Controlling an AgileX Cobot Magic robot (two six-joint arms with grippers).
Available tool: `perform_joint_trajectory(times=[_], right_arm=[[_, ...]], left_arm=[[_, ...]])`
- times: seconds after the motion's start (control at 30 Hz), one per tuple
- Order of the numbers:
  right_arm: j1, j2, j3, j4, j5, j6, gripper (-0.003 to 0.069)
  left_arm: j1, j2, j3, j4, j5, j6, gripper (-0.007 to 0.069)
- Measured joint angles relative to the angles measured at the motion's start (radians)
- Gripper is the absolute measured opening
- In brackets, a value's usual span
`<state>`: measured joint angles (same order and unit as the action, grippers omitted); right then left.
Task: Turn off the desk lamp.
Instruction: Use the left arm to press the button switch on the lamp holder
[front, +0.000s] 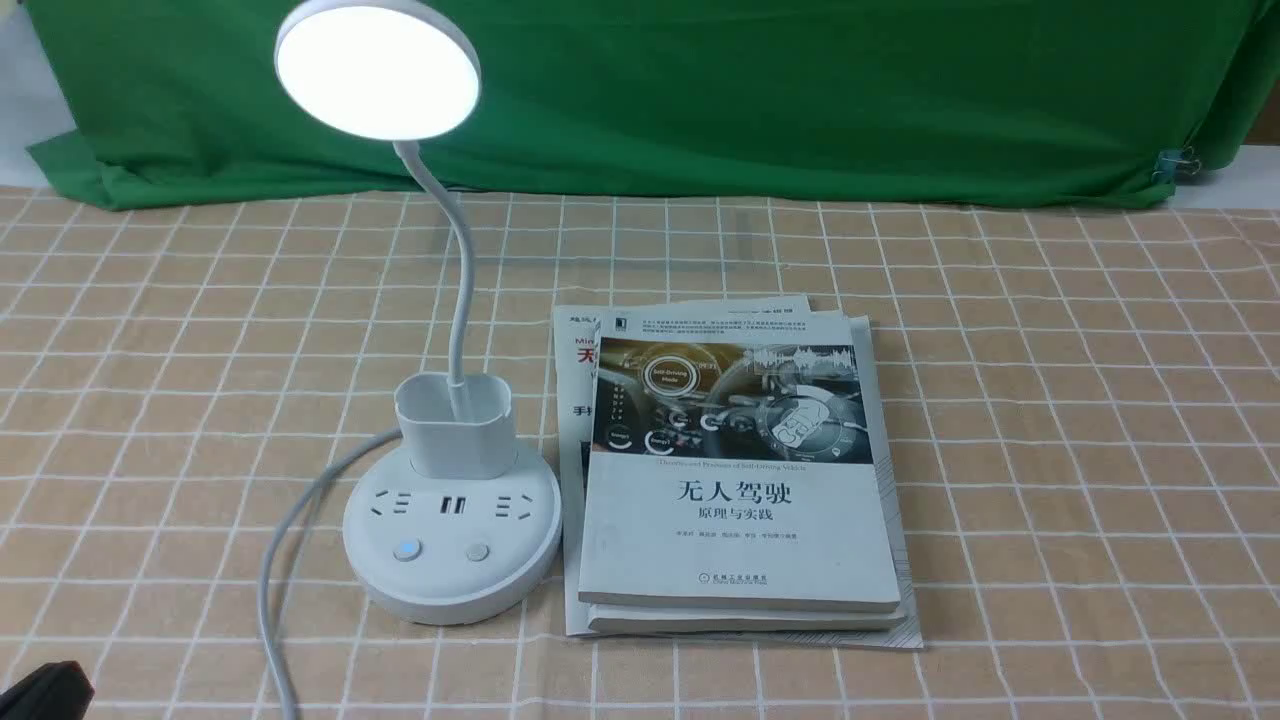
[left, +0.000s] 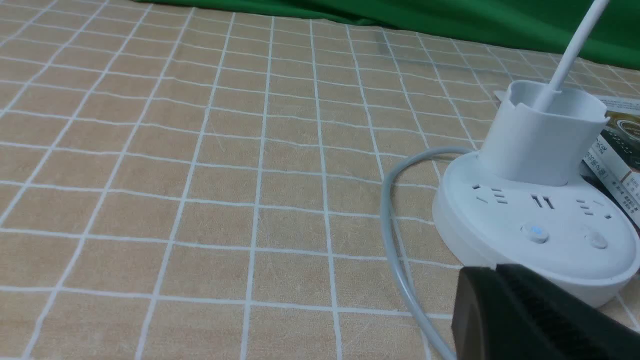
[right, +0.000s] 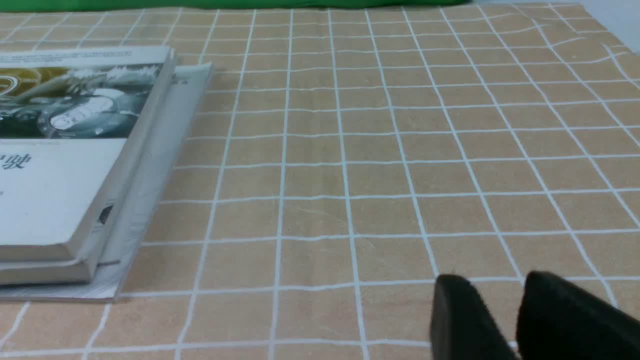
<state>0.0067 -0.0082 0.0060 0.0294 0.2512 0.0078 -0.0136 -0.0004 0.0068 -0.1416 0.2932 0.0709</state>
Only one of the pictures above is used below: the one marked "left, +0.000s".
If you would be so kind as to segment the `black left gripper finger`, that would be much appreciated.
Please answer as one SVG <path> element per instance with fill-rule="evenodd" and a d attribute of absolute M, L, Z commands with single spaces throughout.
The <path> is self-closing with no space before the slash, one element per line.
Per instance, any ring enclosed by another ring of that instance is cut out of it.
<path fill-rule="evenodd" d="M 521 264 L 465 266 L 452 316 L 458 360 L 637 360 L 640 337 Z"/>

